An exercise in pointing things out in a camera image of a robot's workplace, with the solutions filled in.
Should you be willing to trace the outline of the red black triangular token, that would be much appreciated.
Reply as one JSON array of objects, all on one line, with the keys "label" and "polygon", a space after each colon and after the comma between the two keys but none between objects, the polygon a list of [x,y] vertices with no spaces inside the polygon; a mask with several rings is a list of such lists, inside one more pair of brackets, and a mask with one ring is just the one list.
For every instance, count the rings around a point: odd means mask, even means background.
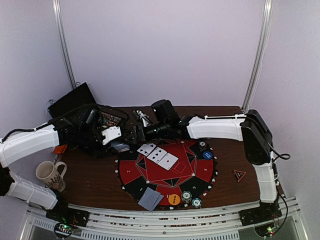
[{"label": "red black triangular token", "polygon": [[237,182],[239,183],[244,178],[244,176],[246,175],[246,172],[234,169],[233,170],[233,174],[235,175],[235,177],[237,179]]}]

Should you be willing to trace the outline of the blue small blind button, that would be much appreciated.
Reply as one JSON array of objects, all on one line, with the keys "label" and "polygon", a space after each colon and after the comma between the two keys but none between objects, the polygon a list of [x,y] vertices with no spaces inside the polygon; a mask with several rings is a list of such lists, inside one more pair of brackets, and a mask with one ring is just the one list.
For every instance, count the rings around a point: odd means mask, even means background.
[{"label": "blue small blind button", "polygon": [[210,152],[210,151],[204,151],[204,152],[202,153],[202,156],[203,156],[204,159],[210,160],[210,159],[213,158],[213,153]]}]

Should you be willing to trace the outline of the four of clubs card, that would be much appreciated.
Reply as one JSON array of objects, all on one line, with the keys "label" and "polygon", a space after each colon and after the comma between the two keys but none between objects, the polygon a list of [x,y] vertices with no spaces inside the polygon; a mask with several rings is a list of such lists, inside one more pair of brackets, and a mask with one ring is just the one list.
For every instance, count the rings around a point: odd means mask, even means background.
[{"label": "four of clubs card", "polygon": [[154,143],[145,143],[137,150],[137,152],[147,157],[156,147],[157,146]]}]

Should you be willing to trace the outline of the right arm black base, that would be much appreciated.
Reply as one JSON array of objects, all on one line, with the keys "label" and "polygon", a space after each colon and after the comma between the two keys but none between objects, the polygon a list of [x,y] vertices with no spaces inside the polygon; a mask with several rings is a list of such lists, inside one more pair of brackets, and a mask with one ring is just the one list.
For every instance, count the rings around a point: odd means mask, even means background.
[{"label": "right arm black base", "polygon": [[281,217],[282,212],[278,203],[259,203],[259,207],[241,210],[239,218],[243,226],[255,225]]}]

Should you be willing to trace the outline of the orange big blind button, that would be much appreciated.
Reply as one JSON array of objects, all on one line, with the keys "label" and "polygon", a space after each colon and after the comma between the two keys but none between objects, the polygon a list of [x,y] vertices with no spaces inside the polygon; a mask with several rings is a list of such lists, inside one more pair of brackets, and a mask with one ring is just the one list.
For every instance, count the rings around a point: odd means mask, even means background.
[{"label": "orange big blind button", "polygon": [[171,206],[177,206],[181,202],[181,197],[178,194],[170,194],[167,200]]}]

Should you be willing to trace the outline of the dealt blue-backed card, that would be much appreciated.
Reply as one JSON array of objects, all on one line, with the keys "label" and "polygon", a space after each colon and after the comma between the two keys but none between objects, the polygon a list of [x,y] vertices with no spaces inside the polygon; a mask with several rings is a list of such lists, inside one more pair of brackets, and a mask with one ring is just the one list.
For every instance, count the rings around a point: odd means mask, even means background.
[{"label": "dealt blue-backed card", "polygon": [[153,189],[148,187],[138,201],[138,204],[146,210],[152,211],[157,198],[158,194]]},{"label": "dealt blue-backed card", "polygon": [[142,206],[148,211],[153,211],[163,198],[164,198],[164,196],[162,194],[160,194],[160,195],[147,195],[143,199]]}]

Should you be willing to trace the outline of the green white poker chip stack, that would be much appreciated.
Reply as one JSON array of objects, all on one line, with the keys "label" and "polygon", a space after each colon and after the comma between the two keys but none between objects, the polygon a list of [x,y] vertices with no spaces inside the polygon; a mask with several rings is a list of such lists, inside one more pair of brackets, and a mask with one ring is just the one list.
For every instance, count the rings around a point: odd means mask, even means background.
[{"label": "green white poker chip stack", "polygon": [[189,203],[192,200],[192,193],[190,191],[183,191],[181,193],[181,200],[184,203]]}]

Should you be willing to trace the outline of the black white poker chip stack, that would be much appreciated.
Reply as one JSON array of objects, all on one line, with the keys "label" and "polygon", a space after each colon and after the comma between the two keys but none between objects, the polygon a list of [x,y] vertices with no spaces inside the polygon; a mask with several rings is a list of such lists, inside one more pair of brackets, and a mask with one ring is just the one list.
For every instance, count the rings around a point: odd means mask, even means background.
[{"label": "black white poker chip stack", "polygon": [[199,141],[198,146],[201,150],[205,150],[207,148],[207,143],[205,141]]}]

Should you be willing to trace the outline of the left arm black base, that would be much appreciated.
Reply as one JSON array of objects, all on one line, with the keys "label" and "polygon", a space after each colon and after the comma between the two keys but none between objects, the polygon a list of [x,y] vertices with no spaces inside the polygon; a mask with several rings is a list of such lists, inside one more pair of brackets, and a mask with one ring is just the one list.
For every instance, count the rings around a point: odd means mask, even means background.
[{"label": "left arm black base", "polygon": [[86,210],[70,208],[67,205],[56,205],[53,209],[46,209],[46,217],[73,227],[86,227],[90,213]]}]

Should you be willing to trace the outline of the grey playing card deck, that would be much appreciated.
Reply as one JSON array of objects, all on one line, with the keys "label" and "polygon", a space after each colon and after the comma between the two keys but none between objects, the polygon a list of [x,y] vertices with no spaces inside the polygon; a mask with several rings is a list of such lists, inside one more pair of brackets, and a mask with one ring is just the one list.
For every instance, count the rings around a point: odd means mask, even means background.
[{"label": "grey playing card deck", "polygon": [[111,146],[118,152],[126,152],[130,149],[130,146],[127,143],[124,143],[120,140],[113,140]]}]

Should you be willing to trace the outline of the left aluminium frame post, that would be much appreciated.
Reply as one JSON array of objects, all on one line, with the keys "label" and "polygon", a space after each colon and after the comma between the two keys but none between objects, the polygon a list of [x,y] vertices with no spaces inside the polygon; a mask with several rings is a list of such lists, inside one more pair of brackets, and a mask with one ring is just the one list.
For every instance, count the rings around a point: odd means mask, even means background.
[{"label": "left aluminium frame post", "polygon": [[75,89],[77,87],[72,65],[71,65],[71,60],[69,56],[69,51],[68,51],[68,46],[67,46],[67,41],[66,41],[66,36],[65,36],[65,31],[64,31],[64,25],[63,25],[63,18],[62,18],[62,12],[61,12],[61,5],[59,0],[53,0],[52,1],[52,6],[53,6],[53,13],[55,17],[55,22],[57,26],[57,31],[59,35],[59,41],[60,41],[60,46],[62,50],[62,56],[63,56],[63,61],[67,73],[67,77],[70,83],[70,86],[72,89]]}]

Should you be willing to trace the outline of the black poker chip case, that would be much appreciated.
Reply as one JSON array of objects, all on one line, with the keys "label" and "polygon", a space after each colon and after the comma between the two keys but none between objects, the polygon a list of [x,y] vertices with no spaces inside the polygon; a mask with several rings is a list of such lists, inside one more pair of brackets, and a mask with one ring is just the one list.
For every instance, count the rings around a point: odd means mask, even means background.
[{"label": "black poker chip case", "polygon": [[87,83],[61,97],[48,111],[53,118],[67,121],[62,133],[68,148],[79,148],[91,155],[95,130],[122,127],[130,118],[123,110],[98,104]]}]

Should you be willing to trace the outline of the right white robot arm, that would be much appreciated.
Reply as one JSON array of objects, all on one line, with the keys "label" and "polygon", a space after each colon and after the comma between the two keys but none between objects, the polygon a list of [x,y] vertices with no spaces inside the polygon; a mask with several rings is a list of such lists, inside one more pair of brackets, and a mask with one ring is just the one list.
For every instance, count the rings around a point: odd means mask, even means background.
[{"label": "right white robot arm", "polygon": [[[240,113],[238,106],[175,106],[180,117],[194,116],[196,114],[204,116],[227,116]],[[135,110],[140,110],[147,114],[150,120],[155,121],[156,117],[149,106],[127,107],[131,125],[139,124]],[[213,153],[217,156],[217,179],[213,183],[213,188],[206,192],[207,195],[202,199],[202,208],[213,208],[244,204],[260,201],[260,190],[254,167],[245,157],[243,142],[230,139],[213,138],[208,140]],[[237,183],[233,170],[246,172],[244,180]]]}]

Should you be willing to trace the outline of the aluminium front rail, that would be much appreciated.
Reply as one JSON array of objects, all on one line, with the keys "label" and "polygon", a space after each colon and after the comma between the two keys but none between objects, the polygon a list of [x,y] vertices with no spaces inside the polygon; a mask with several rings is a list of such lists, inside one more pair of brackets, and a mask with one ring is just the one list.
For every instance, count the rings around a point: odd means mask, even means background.
[{"label": "aluminium front rail", "polygon": [[282,216],[243,225],[240,211],[258,207],[258,201],[212,208],[134,211],[72,205],[89,213],[71,240],[260,240],[257,231],[275,224],[273,240],[308,240],[300,206],[295,197],[280,200]]}]

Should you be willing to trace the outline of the teal white poker chip stack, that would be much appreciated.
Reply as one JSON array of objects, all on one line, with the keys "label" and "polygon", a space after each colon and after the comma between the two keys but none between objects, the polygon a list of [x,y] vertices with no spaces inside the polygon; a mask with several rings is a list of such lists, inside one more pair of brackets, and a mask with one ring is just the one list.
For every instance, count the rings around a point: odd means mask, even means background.
[{"label": "teal white poker chip stack", "polygon": [[200,208],[202,206],[202,200],[199,197],[192,199],[191,204],[194,208]]}]

